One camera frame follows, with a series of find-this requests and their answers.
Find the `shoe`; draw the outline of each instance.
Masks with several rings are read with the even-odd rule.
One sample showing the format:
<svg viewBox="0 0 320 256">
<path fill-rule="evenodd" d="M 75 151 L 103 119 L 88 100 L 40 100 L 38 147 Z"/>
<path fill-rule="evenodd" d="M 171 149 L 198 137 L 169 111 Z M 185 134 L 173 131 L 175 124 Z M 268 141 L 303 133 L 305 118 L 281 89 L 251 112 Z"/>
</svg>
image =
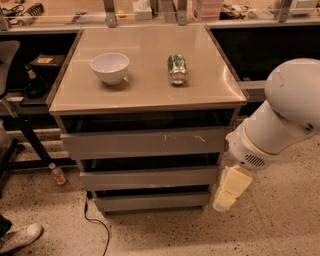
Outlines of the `shoe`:
<svg viewBox="0 0 320 256">
<path fill-rule="evenodd" d="M 39 223 L 34 223 L 5 234 L 0 238 L 0 254 L 32 244 L 40 237 L 42 230 Z"/>
</svg>

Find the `drawer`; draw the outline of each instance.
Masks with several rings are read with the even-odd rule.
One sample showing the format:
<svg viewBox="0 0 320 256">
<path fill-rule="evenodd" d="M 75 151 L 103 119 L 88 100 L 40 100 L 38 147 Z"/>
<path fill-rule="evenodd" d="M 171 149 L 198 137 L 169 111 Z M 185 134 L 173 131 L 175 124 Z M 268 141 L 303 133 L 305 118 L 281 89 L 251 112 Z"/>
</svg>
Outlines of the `drawer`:
<svg viewBox="0 0 320 256">
<path fill-rule="evenodd" d="M 224 152 L 224 127 L 62 134 L 72 159 Z"/>
<path fill-rule="evenodd" d="M 82 172 L 81 180 L 90 191 L 211 185 L 216 167 L 166 168 L 108 172 Z"/>
<path fill-rule="evenodd" d="M 202 207 L 208 204 L 209 193 L 94 198 L 94 202 L 101 212 Z"/>
</svg>

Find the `floor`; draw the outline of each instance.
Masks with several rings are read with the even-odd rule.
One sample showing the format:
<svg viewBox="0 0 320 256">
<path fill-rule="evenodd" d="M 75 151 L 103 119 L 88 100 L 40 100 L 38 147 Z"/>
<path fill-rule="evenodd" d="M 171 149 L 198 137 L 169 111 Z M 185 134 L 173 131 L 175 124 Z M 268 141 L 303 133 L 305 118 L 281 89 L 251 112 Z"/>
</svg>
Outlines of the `floor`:
<svg viewBox="0 0 320 256">
<path fill-rule="evenodd" d="M 65 154 L 57 141 L 44 142 L 50 154 Z M 320 251 L 320 135 L 283 151 L 255 174 L 255 181 L 227 213 L 204 210 L 111 215 L 104 218 L 89 201 L 88 217 L 110 229 L 108 256 L 292 256 Z M 27 149 L 21 157 L 34 157 Z M 226 154 L 222 166 L 228 163 Z M 13 229 L 31 222 L 44 227 L 32 245 L 14 256 L 103 255 L 107 232 L 84 218 L 86 192 L 77 167 L 65 167 L 59 186 L 49 169 L 11 171 L 0 212 Z"/>
</svg>

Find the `black cable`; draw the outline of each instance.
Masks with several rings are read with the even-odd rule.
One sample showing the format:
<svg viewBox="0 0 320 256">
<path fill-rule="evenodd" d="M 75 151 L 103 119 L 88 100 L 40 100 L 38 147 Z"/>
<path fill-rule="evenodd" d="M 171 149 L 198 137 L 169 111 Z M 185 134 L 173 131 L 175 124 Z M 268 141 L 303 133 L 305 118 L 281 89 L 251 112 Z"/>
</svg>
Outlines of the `black cable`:
<svg viewBox="0 0 320 256">
<path fill-rule="evenodd" d="M 15 18 L 16 16 L 22 14 L 22 12 L 24 11 L 24 6 L 19 4 L 12 7 L 11 9 L 2 8 L 2 11 L 6 17 Z"/>
<path fill-rule="evenodd" d="M 100 224 L 102 226 L 104 226 L 104 228 L 107 230 L 107 233 L 108 233 L 108 239 L 107 239 L 107 243 L 106 243 L 106 247 L 104 249 L 104 252 L 102 254 L 102 256 L 105 256 L 106 255 L 106 252 L 107 252 L 107 249 L 108 249 L 108 246 L 109 246 L 109 242 L 110 242 L 110 230 L 109 228 L 107 227 L 106 224 L 104 224 L 102 221 L 100 220 L 97 220 L 97 219 L 90 219 L 87 217 L 87 211 L 88 211 L 88 197 L 86 196 L 86 200 L 85 200 L 85 204 L 84 204 L 84 217 L 87 221 L 91 222 L 91 223 L 94 223 L 94 224 Z"/>
</svg>

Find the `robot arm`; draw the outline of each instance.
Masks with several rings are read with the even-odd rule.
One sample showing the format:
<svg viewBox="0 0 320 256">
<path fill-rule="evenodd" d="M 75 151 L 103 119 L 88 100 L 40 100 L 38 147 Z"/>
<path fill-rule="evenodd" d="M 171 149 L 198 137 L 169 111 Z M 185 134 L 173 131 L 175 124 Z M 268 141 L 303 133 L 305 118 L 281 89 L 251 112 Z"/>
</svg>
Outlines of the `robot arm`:
<svg viewBox="0 0 320 256">
<path fill-rule="evenodd" d="M 320 130 L 320 61 L 295 59 L 269 75 L 266 101 L 227 135 L 236 163 L 223 171 L 213 207 L 225 211 L 253 180 L 252 171 L 270 166 L 288 146 Z"/>
</svg>

